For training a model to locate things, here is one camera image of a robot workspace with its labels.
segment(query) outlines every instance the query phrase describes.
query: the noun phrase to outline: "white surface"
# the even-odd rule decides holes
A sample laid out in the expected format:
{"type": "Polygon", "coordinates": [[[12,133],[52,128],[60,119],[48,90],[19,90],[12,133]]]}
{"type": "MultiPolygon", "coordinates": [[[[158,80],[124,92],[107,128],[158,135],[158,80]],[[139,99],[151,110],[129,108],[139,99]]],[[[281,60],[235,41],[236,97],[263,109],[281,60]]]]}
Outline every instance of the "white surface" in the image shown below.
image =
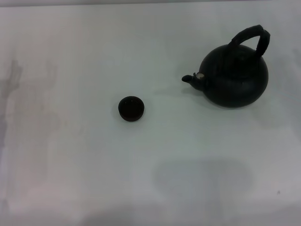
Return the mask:
{"type": "Polygon", "coordinates": [[[300,21],[298,2],[1,8],[1,226],[299,225],[300,21]],[[219,108],[181,81],[256,24],[256,103],[219,108]]]}

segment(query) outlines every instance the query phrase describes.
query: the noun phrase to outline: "cast iron teapot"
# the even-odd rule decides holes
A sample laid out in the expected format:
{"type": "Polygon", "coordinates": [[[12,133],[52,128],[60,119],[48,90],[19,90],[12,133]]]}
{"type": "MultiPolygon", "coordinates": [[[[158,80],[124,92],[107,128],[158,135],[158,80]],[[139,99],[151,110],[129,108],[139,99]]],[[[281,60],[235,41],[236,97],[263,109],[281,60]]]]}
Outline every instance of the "cast iron teapot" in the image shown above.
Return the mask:
{"type": "Polygon", "coordinates": [[[257,25],[236,35],[228,45],[211,51],[203,60],[199,72],[185,75],[182,81],[203,91],[209,100],[224,107],[243,107],[256,101],[269,80],[262,55],[268,48],[270,34],[257,25]],[[260,36],[256,51],[241,45],[260,36]]]}

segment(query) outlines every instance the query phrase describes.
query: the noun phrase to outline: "white table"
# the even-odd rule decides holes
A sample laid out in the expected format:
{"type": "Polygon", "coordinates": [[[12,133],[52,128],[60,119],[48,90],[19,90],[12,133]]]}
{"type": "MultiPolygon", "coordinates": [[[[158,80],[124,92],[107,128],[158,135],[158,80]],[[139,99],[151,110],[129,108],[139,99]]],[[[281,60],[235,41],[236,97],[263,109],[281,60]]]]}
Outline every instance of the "white table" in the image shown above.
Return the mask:
{"type": "Polygon", "coordinates": [[[300,22],[297,1],[0,8],[1,226],[299,226],[300,22]],[[257,102],[181,81],[257,24],[257,102]]]}

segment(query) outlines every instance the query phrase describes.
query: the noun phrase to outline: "teapot spout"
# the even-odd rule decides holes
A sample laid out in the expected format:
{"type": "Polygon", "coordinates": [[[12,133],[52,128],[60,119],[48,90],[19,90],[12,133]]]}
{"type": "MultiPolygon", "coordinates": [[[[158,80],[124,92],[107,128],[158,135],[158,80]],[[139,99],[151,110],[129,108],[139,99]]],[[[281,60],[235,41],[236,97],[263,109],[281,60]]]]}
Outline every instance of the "teapot spout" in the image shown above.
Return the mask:
{"type": "Polygon", "coordinates": [[[182,81],[184,82],[187,82],[187,83],[190,83],[192,81],[193,77],[191,75],[185,75],[183,78],[182,78],[182,81]]]}
{"type": "Polygon", "coordinates": [[[193,74],[191,75],[185,75],[182,78],[182,81],[189,83],[193,88],[203,91],[204,90],[204,85],[205,85],[205,77],[201,73],[193,74]]]}

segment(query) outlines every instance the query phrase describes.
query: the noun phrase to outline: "teapot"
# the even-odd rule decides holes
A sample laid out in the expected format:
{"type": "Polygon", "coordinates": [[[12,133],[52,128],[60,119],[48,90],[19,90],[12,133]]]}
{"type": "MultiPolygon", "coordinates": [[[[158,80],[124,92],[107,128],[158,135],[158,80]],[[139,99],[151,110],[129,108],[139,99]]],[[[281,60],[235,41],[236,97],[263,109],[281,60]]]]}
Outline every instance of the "teapot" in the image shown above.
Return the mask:
{"type": "Polygon", "coordinates": [[[262,55],[268,48],[270,34],[257,25],[238,33],[228,45],[212,50],[197,74],[182,81],[202,91],[213,103],[223,107],[243,107],[256,101],[265,91],[269,72],[262,55]],[[256,50],[241,45],[260,36],[256,50]]]}

